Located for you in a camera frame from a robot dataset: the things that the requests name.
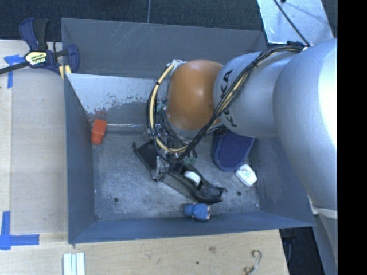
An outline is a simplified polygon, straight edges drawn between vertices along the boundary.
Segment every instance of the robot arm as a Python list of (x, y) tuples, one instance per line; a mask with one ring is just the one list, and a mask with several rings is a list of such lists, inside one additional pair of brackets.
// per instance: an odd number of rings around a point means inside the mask
[(165, 118), (185, 145), (158, 149), (185, 156), (214, 124), (253, 138), (278, 137), (337, 260), (337, 39), (245, 54), (223, 67), (189, 61), (171, 80)]

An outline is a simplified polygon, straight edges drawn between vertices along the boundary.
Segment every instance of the clamp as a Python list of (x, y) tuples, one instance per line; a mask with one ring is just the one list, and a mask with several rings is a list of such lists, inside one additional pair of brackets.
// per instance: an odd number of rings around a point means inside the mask
[(76, 45), (67, 45), (66, 49), (56, 51), (55, 42), (53, 51), (48, 50), (45, 41), (45, 31), (50, 21), (47, 18), (28, 18), (23, 21), (19, 30), (23, 41), (29, 47), (29, 52), (24, 55), (24, 62), (0, 69), (0, 74), (11, 72), (26, 66), (31, 68), (44, 68), (63, 76), (63, 66), (57, 62), (61, 56), (69, 56), (69, 67), (75, 73), (79, 67), (79, 52)]

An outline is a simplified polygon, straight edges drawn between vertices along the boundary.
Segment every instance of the gray bin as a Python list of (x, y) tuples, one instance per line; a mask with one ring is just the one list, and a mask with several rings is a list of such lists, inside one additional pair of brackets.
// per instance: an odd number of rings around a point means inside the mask
[[(203, 58), (225, 64), (264, 50), (263, 33), (85, 19), (61, 22), (64, 46), (76, 44), (80, 52), (78, 73), (64, 80), (69, 243), (314, 225), (307, 194), (278, 138), (255, 140), (249, 155), (257, 175), (252, 187), (233, 172), (219, 170), (211, 157), (212, 136), (202, 140), (196, 168), (228, 190), (222, 202), (212, 205), (205, 222), (184, 216), (183, 205), (194, 201), (153, 181), (132, 151), (133, 142), (146, 141), (146, 94), (168, 62)], [(98, 146), (91, 143), (96, 117), (113, 124)]]

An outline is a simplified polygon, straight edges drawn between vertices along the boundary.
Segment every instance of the bin floor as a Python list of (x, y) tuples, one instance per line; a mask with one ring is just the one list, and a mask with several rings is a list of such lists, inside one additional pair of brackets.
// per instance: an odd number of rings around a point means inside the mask
[[(98, 219), (183, 217), (183, 206), (195, 202), (164, 182), (151, 178), (132, 149), (133, 142), (140, 147), (147, 141), (141, 132), (107, 131), (102, 144), (93, 145), (95, 215)], [(256, 184), (247, 187), (234, 172), (223, 172), (216, 167), (212, 143), (212, 134), (200, 141), (194, 165), (206, 180), (228, 190), (222, 202), (211, 205), (211, 214), (259, 211)]]

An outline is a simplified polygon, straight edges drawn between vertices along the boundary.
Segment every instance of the blue object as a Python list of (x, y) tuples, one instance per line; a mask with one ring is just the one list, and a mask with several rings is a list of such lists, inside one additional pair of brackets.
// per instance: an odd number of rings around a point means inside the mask
[(223, 171), (237, 170), (245, 162), (254, 141), (253, 137), (241, 136), (232, 131), (215, 134), (215, 164)]
[(200, 204), (187, 204), (183, 208), (183, 211), (186, 216), (206, 221), (209, 220), (210, 218), (209, 209), (210, 207), (207, 204), (200, 203)]
[(2, 213), (0, 250), (10, 250), (17, 245), (39, 245), (39, 234), (10, 235), (10, 211)]
[[(5, 56), (4, 60), (6, 61), (6, 63), (9, 64), (9, 66), (25, 62), (25, 59), (19, 55)], [(7, 88), (10, 89), (12, 86), (13, 86), (13, 72), (11, 71), (7, 76)]]
[[(24, 20), (20, 26), (19, 30), (21, 33), (21, 37), (23, 41), (25, 41), (29, 47), (29, 51), (42, 51), (47, 54), (48, 62), (43, 66), (32, 66), (28, 65), (31, 68), (43, 68), (50, 70), (52, 72), (60, 75), (60, 64), (57, 62), (57, 53), (53, 53), (51, 50), (47, 50), (47, 43), (44, 38), (44, 31), (47, 26), (47, 20), (42, 20), (40, 23), (37, 23), (34, 18), (28, 18)], [(76, 45), (68, 45), (67, 53), (62, 52), (63, 55), (69, 56), (69, 66), (72, 73), (76, 73), (79, 67), (79, 52)]]

